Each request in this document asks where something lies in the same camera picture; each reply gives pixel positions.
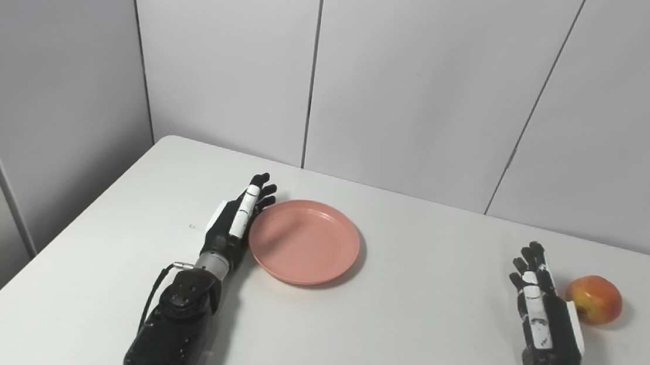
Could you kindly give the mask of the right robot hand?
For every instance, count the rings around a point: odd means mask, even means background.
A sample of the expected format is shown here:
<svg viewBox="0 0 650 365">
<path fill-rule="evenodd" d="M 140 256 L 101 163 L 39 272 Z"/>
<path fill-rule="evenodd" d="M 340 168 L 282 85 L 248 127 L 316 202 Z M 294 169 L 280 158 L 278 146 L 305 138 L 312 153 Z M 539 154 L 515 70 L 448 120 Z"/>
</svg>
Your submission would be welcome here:
<svg viewBox="0 0 650 365">
<path fill-rule="evenodd" d="M 523 365 L 581 365 L 584 343 L 577 312 L 558 295 L 544 247 L 532 241 L 520 253 L 509 279 L 526 342 Z"/>
</svg>

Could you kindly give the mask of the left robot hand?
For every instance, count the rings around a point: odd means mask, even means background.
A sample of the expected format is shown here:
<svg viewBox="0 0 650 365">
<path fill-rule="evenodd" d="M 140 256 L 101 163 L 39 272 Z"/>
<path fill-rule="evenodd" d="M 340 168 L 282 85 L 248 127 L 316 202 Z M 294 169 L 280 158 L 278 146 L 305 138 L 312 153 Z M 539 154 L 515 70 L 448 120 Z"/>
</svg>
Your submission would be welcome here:
<svg viewBox="0 0 650 365">
<path fill-rule="evenodd" d="M 248 232 L 257 216 L 275 204 L 278 186 L 269 183 L 269 173 L 256 174 L 241 194 L 218 209 L 217 217 L 205 234 L 201 254 L 217 254 L 239 268 L 248 247 Z"/>
</svg>

